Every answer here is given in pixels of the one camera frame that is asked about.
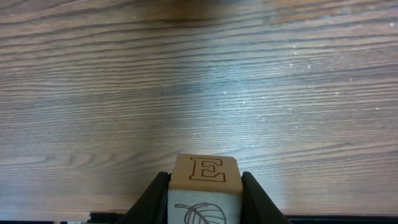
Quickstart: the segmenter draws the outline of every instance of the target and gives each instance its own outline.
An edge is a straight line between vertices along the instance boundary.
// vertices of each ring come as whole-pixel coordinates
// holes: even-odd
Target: alphabet block
[[[242,192],[233,157],[179,154],[169,182],[169,224],[239,224]]]

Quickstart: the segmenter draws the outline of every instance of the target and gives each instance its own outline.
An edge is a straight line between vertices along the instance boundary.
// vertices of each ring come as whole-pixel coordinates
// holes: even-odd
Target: block front face
[[[240,195],[169,189],[167,196],[169,224],[239,224]]]
[[[241,194],[243,186],[234,158],[179,154],[169,189]]]

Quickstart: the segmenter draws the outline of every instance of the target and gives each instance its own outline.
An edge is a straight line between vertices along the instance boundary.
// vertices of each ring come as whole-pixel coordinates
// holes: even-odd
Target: wooden table
[[[0,220],[125,212],[178,153],[287,215],[398,215],[398,8],[2,0]]]

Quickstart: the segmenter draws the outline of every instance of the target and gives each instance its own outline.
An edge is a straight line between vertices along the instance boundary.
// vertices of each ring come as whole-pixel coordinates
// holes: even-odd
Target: block top face
[[[233,157],[179,154],[169,189],[241,194],[243,185]]]

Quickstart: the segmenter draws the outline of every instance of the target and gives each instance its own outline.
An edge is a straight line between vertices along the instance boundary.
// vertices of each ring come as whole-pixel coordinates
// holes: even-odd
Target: leaf drawing
[[[175,208],[185,208],[184,224],[226,224],[223,210],[213,203],[199,203],[194,206],[176,204]]]

